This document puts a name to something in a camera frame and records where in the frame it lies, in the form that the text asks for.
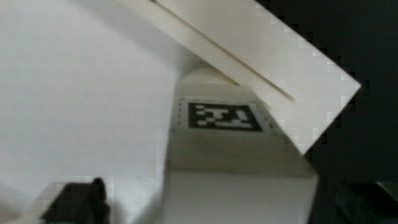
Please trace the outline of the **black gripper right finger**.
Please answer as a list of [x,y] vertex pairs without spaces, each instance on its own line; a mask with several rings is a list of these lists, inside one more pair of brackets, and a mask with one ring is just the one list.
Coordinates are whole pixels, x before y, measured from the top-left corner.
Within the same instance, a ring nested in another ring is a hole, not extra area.
[[343,182],[334,201],[344,224],[398,224],[398,182]]

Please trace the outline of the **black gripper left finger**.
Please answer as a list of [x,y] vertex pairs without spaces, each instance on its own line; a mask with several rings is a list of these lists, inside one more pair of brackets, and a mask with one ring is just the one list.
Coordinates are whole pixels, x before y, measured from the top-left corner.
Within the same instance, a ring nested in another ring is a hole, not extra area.
[[44,224],[110,224],[106,186],[101,178],[90,183],[67,183],[41,215]]

